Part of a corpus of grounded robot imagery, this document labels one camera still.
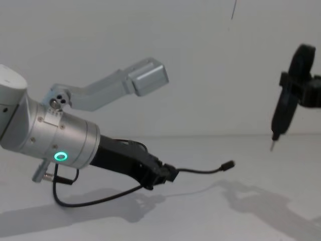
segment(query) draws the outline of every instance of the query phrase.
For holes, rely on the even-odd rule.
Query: white backdrop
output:
[[[95,113],[72,111],[110,136],[270,133],[287,70],[301,43],[317,47],[319,0],[1,0],[0,62],[41,100],[53,83],[85,86],[149,56],[170,84]],[[291,132],[321,132],[300,109]]]

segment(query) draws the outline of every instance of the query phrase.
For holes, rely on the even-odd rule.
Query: white floor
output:
[[[236,167],[214,176],[180,174],[172,184],[93,207],[62,209],[51,184],[35,184],[38,160],[0,151],[0,240],[321,240],[321,136],[138,139],[177,167]],[[64,168],[62,175],[74,171]],[[89,167],[68,201],[133,187],[129,177]]]

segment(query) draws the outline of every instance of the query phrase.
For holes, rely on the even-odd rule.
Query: bolt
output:
[[[53,109],[60,109],[61,108],[60,104],[55,99],[50,100],[50,106]]]

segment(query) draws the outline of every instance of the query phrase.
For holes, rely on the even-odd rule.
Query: black cable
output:
[[[179,172],[190,172],[190,173],[196,173],[196,174],[214,174],[221,171],[221,168],[211,170],[211,171],[200,171],[200,170],[194,170],[194,169],[187,169],[187,168],[178,168]]]
[[[62,207],[86,207],[86,206],[91,206],[91,205],[95,205],[95,204],[99,204],[99,203],[103,203],[103,202],[108,202],[108,201],[111,201],[111,200],[114,200],[116,198],[119,198],[119,197],[122,197],[122,196],[125,196],[125,195],[128,195],[132,192],[135,192],[139,189],[142,188],[141,185],[137,186],[137,187],[134,187],[132,189],[129,189],[127,191],[124,191],[124,192],[121,192],[121,193],[118,193],[118,194],[115,194],[113,196],[110,196],[110,197],[106,197],[106,198],[103,198],[103,199],[99,199],[99,200],[95,200],[95,201],[90,201],[90,202],[84,202],[84,203],[66,203],[66,202],[63,202],[59,199],[58,195],[57,195],[57,182],[55,181],[55,177],[58,175],[58,166],[59,164],[56,164],[55,165],[55,173],[54,173],[54,181],[53,181],[53,195],[54,195],[54,199],[56,201],[56,203],[58,203],[60,206]]]
[[[126,142],[126,143],[129,142],[129,140],[123,140],[123,139],[116,139],[116,140],[120,141],[120,142]],[[140,142],[135,142],[135,143],[141,145],[145,149],[145,151],[147,151],[147,147],[143,143],[140,143]],[[217,173],[220,171],[227,171],[228,169],[233,168],[234,166],[235,166],[234,161],[229,161],[229,162],[221,165],[220,168],[215,169],[215,170],[211,170],[211,171],[200,171],[200,170],[187,169],[187,168],[178,168],[177,171],[178,172],[196,173],[196,174],[214,174],[214,173]],[[108,201],[123,197],[125,195],[128,195],[130,193],[133,193],[133,192],[142,188],[142,186],[139,185],[139,186],[129,189],[127,191],[124,191],[124,192],[121,192],[121,193],[118,193],[118,194],[115,194],[115,195],[112,195],[112,196],[109,196],[106,198],[102,198],[99,200],[94,200],[94,201],[89,201],[89,202],[84,202],[84,203],[66,203],[66,202],[61,201],[57,195],[57,179],[56,178],[58,176],[58,167],[59,167],[59,164],[56,164],[55,165],[55,172],[54,172],[54,180],[53,180],[53,196],[54,196],[56,203],[62,207],[85,207],[85,206],[91,206],[91,205],[95,205],[95,204],[99,204],[99,203],[103,203],[103,202],[108,202]],[[78,177],[79,177],[79,169],[77,169],[77,173],[76,173],[75,178],[73,179],[73,183],[75,181],[77,181]]]

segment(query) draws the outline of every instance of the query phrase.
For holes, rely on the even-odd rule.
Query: gray metal arm segment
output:
[[[94,111],[127,94],[147,95],[168,82],[164,65],[147,58],[84,88],[54,84],[43,104],[48,105],[55,99],[61,108],[69,104],[73,109]]]

